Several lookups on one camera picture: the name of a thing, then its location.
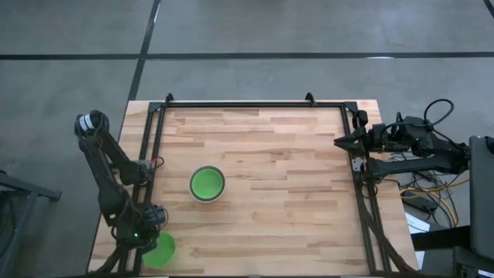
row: wire bundle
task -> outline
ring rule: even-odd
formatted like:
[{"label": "wire bundle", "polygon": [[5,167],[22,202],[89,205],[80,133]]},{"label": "wire bundle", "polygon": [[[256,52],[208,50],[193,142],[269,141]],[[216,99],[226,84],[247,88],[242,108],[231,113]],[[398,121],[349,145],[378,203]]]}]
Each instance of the wire bundle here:
[{"label": "wire bundle", "polygon": [[[445,103],[448,103],[449,104],[449,106],[450,106],[449,107],[449,111],[446,114],[444,114],[442,117],[440,117],[439,120],[431,123],[428,120],[428,117],[427,117],[427,114],[429,112],[429,109],[431,109],[431,107],[434,106],[434,104],[441,103],[441,102],[445,102]],[[449,141],[454,147],[456,147],[460,151],[462,151],[463,148],[462,148],[462,146],[460,146],[460,144],[454,142],[451,138],[445,136],[443,133],[441,133],[441,132],[439,132],[439,131],[437,131],[435,129],[435,126],[437,124],[441,123],[444,119],[446,119],[453,112],[454,109],[455,109],[455,105],[450,100],[447,100],[447,99],[435,100],[435,101],[431,102],[425,108],[425,111],[424,111],[424,123],[422,125],[415,125],[415,126],[416,127],[427,127],[427,128],[429,128],[432,132],[434,132],[437,135],[443,137],[444,139],[446,139],[447,141]],[[396,127],[401,126],[401,125],[413,125],[413,124],[401,123],[401,122],[398,122],[398,120],[397,120],[396,123],[388,124],[385,127],[385,129],[382,130],[382,132],[380,134],[381,139],[383,139],[383,134],[384,134],[384,132],[388,128],[390,128],[390,127],[396,128]],[[404,153],[399,153],[399,154],[403,157],[404,160],[407,160],[407,157],[404,155]],[[459,185],[464,185],[469,180],[468,179],[465,179],[464,181],[460,181],[458,183],[453,183],[459,177],[459,175],[456,175],[456,177],[453,178],[453,180],[451,182],[444,183],[438,177],[438,176],[442,176],[442,175],[444,175],[444,174],[436,174],[433,171],[423,171],[423,172],[415,171],[415,172],[412,172],[411,173],[412,180],[410,182],[408,182],[407,184],[405,184],[405,185],[401,185],[399,181],[394,180],[394,179],[386,179],[385,178],[384,180],[390,180],[390,181],[397,182],[398,183],[398,187],[400,188],[400,195],[402,195],[401,196],[402,198],[419,198],[419,197],[424,197],[424,196],[429,197],[436,204],[436,207],[434,209],[434,212],[435,212],[435,210],[437,208],[441,209],[446,214],[446,216],[448,217],[449,226],[450,227],[456,227],[458,225],[459,219],[458,219],[458,213],[456,211],[455,202],[451,198],[452,193],[451,193],[450,188],[453,188],[453,187],[459,186]],[[420,181],[420,180],[426,180],[426,181],[432,183],[433,186],[430,187],[430,188],[424,188],[424,187],[422,187],[422,186],[420,186],[418,184],[418,181]],[[442,196],[442,192],[444,192],[444,191],[448,195],[446,198],[444,198]],[[403,196],[403,194],[406,193],[406,192],[411,192],[414,195],[413,196]],[[429,218],[432,217],[434,219],[434,221],[436,223],[438,223],[437,219],[435,218],[434,212],[429,212],[429,216],[426,218],[426,220],[428,220]]]}]

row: black cable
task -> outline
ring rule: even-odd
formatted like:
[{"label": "black cable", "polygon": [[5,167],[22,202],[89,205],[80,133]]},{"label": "black cable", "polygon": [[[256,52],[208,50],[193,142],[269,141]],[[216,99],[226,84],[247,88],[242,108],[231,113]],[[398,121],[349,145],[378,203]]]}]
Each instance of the black cable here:
[{"label": "black cable", "polygon": [[[372,183],[372,185],[374,186],[374,196],[377,196],[377,193],[379,192],[379,188],[376,186],[375,183]],[[362,189],[364,189],[364,187],[367,188],[367,191],[369,191],[369,188],[367,187],[367,185],[362,186]],[[364,198],[369,198],[369,196],[364,195],[364,192],[361,192],[361,193],[362,193],[362,196]]]},{"label": "black cable", "polygon": [[168,210],[165,209],[164,207],[163,207],[163,210],[164,210],[164,217],[165,217],[165,221],[163,223],[163,227],[165,227],[168,224]]},{"label": "black cable", "polygon": [[[449,111],[446,112],[446,114],[444,114],[442,117],[440,117],[439,120],[435,121],[434,123],[429,123],[428,118],[427,118],[427,113],[429,112],[429,109],[431,109],[431,107],[434,106],[434,104],[440,103],[440,102],[448,103],[450,106]],[[454,142],[450,137],[447,137],[443,133],[434,129],[434,126],[441,123],[443,120],[445,120],[451,113],[453,113],[454,109],[455,109],[455,105],[453,104],[452,101],[450,101],[448,99],[434,100],[424,110],[424,123],[423,124],[412,124],[412,123],[402,123],[402,122],[395,122],[392,124],[388,124],[379,134],[379,138],[382,141],[384,141],[384,139],[383,139],[384,132],[386,132],[390,127],[407,126],[407,125],[414,126],[414,127],[428,127],[432,132],[434,132],[434,133],[438,134],[439,136],[443,137],[444,139],[448,140],[453,146],[458,148],[460,151],[463,151],[463,148],[458,143]]]},{"label": "black cable", "polygon": [[[157,221],[157,213],[156,213],[156,209],[154,208],[154,205],[153,204],[151,204],[151,208],[153,209],[154,218]],[[160,233],[160,231],[161,231],[161,224],[159,222],[157,222],[157,225],[156,225],[155,228],[156,228],[157,232]]]},{"label": "black cable", "polygon": [[161,166],[163,166],[163,165],[164,165],[164,158],[162,158],[162,157],[157,157],[157,158],[158,158],[159,160],[161,160],[161,163],[160,163],[160,164],[158,164],[158,165],[156,165],[156,167],[151,168],[151,172],[156,171],[156,169],[158,169],[159,167],[161,167]]},{"label": "black cable", "polygon": [[117,235],[115,234],[116,228],[117,228],[116,226],[113,226],[113,227],[111,227],[111,230],[110,230],[110,234],[113,237],[113,239],[115,239],[115,240],[117,240]]},{"label": "black cable", "polygon": [[448,100],[448,99],[438,99],[438,100],[434,100],[432,101],[424,110],[424,122],[428,122],[428,119],[427,119],[427,112],[429,112],[429,109],[431,109],[431,107],[436,104],[436,103],[440,103],[440,102],[446,102],[446,103],[449,103],[449,111],[444,114],[444,116],[440,117],[439,120],[435,121],[434,123],[432,124],[428,124],[429,127],[434,127],[436,124],[439,124],[441,123],[443,120],[445,120],[445,118],[447,118],[451,113],[453,113],[453,110],[455,109],[455,104]]},{"label": "black cable", "polygon": [[444,187],[444,188],[445,188],[444,190],[446,190],[446,192],[448,193],[448,197],[447,197],[447,198],[445,198],[445,200],[447,200],[447,199],[451,199],[451,195],[452,195],[453,193],[452,193],[451,189],[449,188],[449,185],[452,185],[452,182],[450,182],[450,183],[449,183],[449,185],[447,185],[447,184],[445,184],[445,183],[444,183],[441,179],[439,179],[439,178],[437,177],[437,176],[439,176],[438,174],[433,173],[433,175],[434,175],[434,177],[435,177],[435,182],[439,183],[439,185],[440,185],[440,186],[437,186],[437,185],[436,185],[436,187]]},{"label": "black cable", "polygon": [[[445,210],[445,209],[441,206],[441,201],[440,201],[440,200],[441,200],[441,195],[439,195],[439,196],[440,196],[439,201],[436,201],[436,200],[435,200],[435,199],[431,196],[431,194],[430,194],[429,192],[427,192],[427,191],[425,191],[425,190],[424,190],[425,188],[422,188],[422,187],[421,187],[421,186],[417,183],[417,181],[420,181],[421,179],[424,179],[424,178],[417,178],[417,173],[416,173],[416,172],[412,172],[412,173],[411,173],[411,176],[412,176],[412,182],[410,182],[410,183],[408,183],[408,184],[406,184],[406,185],[402,185],[402,188],[403,188],[403,187],[405,187],[405,186],[406,186],[405,188],[407,188],[407,187],[408,187],[408,185],[411,185],[411,187],[416,188],[416,189],[417,189],[417,190],[419,190],[420,192],[424,192],[424,193],[425,193],[425,194],[426,194],[426,195],[427,195],[427,196],[428,196],[428,197],[429,197],[429,198],[430,198],[430,199],[431,199],[431,200],[435,203],[435,205],[436,205],[435,210],[437,210],[437,208],[440,208],[440,209],[441,209],[441,210],[442,210],[442,211],[446,214],[446,217],[448,218],[448,222],[449,222],[449,227],[450,227],[450,228],[452,228],[452,226],[453,226],[453,225],[452,225],[452,220],[451,220],[451,217],[449,216],[448,212],[446,212],[446,210]],[[426,220],[427,220],[427,219],[429,219],[431,216],[432,216],[432,218],[434,219],[434,221],[435,221],[438,225],[441,225],[441,224],[439,224],[438,220],[435,218],[435,214],[434,214],[434,213],[432,213],[432,212],[429,212],[428,217],[426,218]]]},{"label": "black cable", "polygon": [[453,182],[455,182],[455,180],[460,176],[460,174],[456,175],[455,178],[453,178],[453,180],[451,182],[449,182],[448,185],[445,186],[445,189],[446,189],[446,192],[448,193],[448,197],[449,199],[451,200],[451,205],[453,206],[453,211],[455,212],[455,217],[456,217],[456,225],[455,227],[458,225],[458,223],[460,223],[460,218],[458,216],[458,211],[456,210],[456,205],[455,205],[455,201],[453,200],[453,198],[451,197],[452,193],[449,191],[449,186],[451,186],[453,184]]}]

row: black metal frame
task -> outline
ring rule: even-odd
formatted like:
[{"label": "black metal frame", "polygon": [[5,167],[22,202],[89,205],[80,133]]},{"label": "black metal frame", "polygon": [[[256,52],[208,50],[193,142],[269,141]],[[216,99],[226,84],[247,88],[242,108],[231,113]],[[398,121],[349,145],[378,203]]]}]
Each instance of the black metal frame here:
[{"label": "black metal frame", "polygon": [[[253,108],[253,107],[320,107],[320,108],[338,108],[341,112],[341,119],[343,122],[343,132],[348,135],[351,134],[350,130],[350,121],[348,120],[348,112],[355,114],[358,111],[358,106],[356,102],[316,102],[311,93],[306,95],[305,100],[302,101],[227,101],[227,102],[215,102],[215,101],[205,101],[205,102],[178,102],[174,101],[173,96],[169,93],[164,102],[150,102],[147,109],[147,118],[146,123],[144,125],[144,133],[143,139],[140,146],[140,154],[139,160],[146,159],[147,146],[149,142],[149,137],[151,133],[151,124],[153,121],[154,114],[158,112],[157,119],[157,130],[154,137],[154,145],[152,150],[152,158],[156,158],[159,155],[160,149],[160,141],[161,135],[164,126],[164,117],[165,111],[167,108],[196,108],[196,107],[209,107],[209,108],[217,108],[217,107],[245,107],[245,108]],[[354,159],[352,154],[348,154],[350,162]],[[354,190],[355,190],[355,198],[357,200],[357,209],[360,216],[360,225],[362,229],[362,236],[364,237],[364,248],[367,257],[367,265],[369,268],[370,274],[376,273],[376,260],[374,258],[374,250],[371,242],[371,233],[369,231],[368,224],[364,221],[364,213],[367,210],[367,207],[364,202],[364,196],[362,194],[362,187],[364,186],[359,178],[360,172],[355,171],[352,167],[350,167],[352,171],[352,177],[354,180]],[[144,201],[150,201],[152,196],[152,191],[154,187],[154,173],[151,180],[151,186],[145,187],[144,193]],[[134,202],[138,203],[139,197],[142,188],[135,187],[133,189],[132,198]],[[377,224],[379,230],[382,229],[381,215],[379,213],[379,208],[377,205],[377,198],[375,192],[372,190],[369,191],[369,199],[370,199],[370,208],[374,221]],[[381,258],[383,262],[383,270],[384,272],[391,271],[391,264],[389,262],[388,254],[385,252],[384,248],[380,246]],[[117,273],[114,273],[115,276],[138,276],[140,274],[141,267],[141,254],[140,251],[136,251],[136,256],[134,258],[134,262],[132,264],[132,270],[127,268],[127,259],[128,255],[126,254],[123,259],[120,261],[118,266]]]},{"label": "black metal frame", "polygon": [[43,188],[38,185],[22,181],[17,178],[13,178],[4,171],[0,171],[0,186],[7,188],[8,190],[3,191],[10,195],[26,195],[28,201],[26,202],[22,214],[20,216],[20,221],[15,226],[14,235],[11,242],[9,243],[7,249],[5,250],[2,261],[0,262],[0,276],[7,277],[14,264],[14,259],[19,251],[19,244],[21,238],[24,236],[28,221],[31,218],[31,214],[34,209],[34,205],[38,197],[47,197],[51,202],[58,202],[62,192],[53,191],[47,188]]}]

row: white paper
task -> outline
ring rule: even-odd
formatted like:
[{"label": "white paper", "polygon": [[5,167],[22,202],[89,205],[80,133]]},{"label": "white paper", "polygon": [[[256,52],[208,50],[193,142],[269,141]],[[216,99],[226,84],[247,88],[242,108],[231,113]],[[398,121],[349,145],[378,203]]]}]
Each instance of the white paper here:
[{"label": "white paper", "polygon": [[484,271],[484,270],[479,270],[479,274],[480,275],[483,275],[483,276],[494,278],[494,274],[493,273],[488,273],[487,271]]},{"label": "white paper", "polygon": [[[428,232],[431,228],[431,225],[425,221],[418,219],[413,215],[409,215],[408,213],[404,214],[407,218],[408,230],[410,230],[411,234],[419,233],[419,232]],[[418,268],[422,269],[422,264],[424,263],[424,255],[425,251],[417,251],[415,252],[415,256],[417,256]]]}]

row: yellow cable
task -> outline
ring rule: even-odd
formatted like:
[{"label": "yellow cable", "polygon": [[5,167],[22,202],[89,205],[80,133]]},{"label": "yellow cable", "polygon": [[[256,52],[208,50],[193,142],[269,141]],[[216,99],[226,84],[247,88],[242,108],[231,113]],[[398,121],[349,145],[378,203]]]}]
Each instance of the yellow cable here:
[{"label": "yellow cable", "polygon": [[451,209],[449,204],[445,200],[443,200],[441,197],[439,197],[439,195],[435,194],[434,192],[431,192],[430,194],[434,195],[436,198],[439,199],[439,201],[441,201],[443,204],[445,204],[446,208],[449,211],[449,215],[451,215],[451,217],[453,218],[453,223],[455,223],[453,226],[456,227],[458,225],[458,220],[456,219],[456,216],[453,213],[453,210]]},{"label": "yellow cable", "polygon": [[[448,209],[449,211],[449,215],[453,218],[453,223],[454,223],[454,227],[456,227],[458,225],[458,220],[456,219],[456,216],[455,214],[453,213],[453,210],[451,209],[451,207],[449,206],[449,204],[443,200],[441,197],[439,197],[439,195],[437,195],[436,193],[434,192],[428,192],[428,194],[431,194],[433,196],[435,196],[437,199],[439,199],[440,202],[442,202],[443,204],[445,204],[446,208]],[[406,199],[410,199],[410,198],[418,198],[418,197],[421,197],[422,195],[419,195],[419,194],[416,194],[415,196],[411,196],[411,197],[402,197],[402,198],[406,198]]]},{"label": "yellow cable", "polygon": [[452,185],[444,185],[444,186],[440,186],[440,187],[437,187],[437,188],[432,188],[432,189],[419,189],[419,188],[412,188],[411,190],[415,190],[415,191],[422,191],[422,192],[437,192],[437,191],[441,191],[445,188],[452,188],[452,187],[455,187],[455,186],[459,186],[459,185],[463,185],[465,184],[466,182],[470,181],[469,178],[465,179],[464,181],[460,181],[460,182],[457,182],[455,184],[452,184]]},{"label": "yellow cable", "polygon": [[437,187],[437,188],[432,188],[432,189],[421,189],[421,188],[406,188],[406,189],[403,189],[400,191],[400,195],[401,193],[403,192],[407,192],[407,191],[420,191],[420,192],[424,192],[424,194],[415,194],[415,196],[409,196],[409,197],[403,197],[402,198],[406,198],[406,199],[411,199],[411,198],[418,198],[418,197],[421,197],[421,196],[424,196],[426,192],[438,192],[438,191],[441,191],[441,190],[444,190],[446,188],[453,188],[455,186],[459,186],[459,185],[463,185],[465,184],[466,182],[470,181],[470,179],[465,179],[464,181],[460,181],[458,183],[455,183],[455,184],[452,184],[452,185],[444,185],[444,186],[440,186],[440,187]]}]

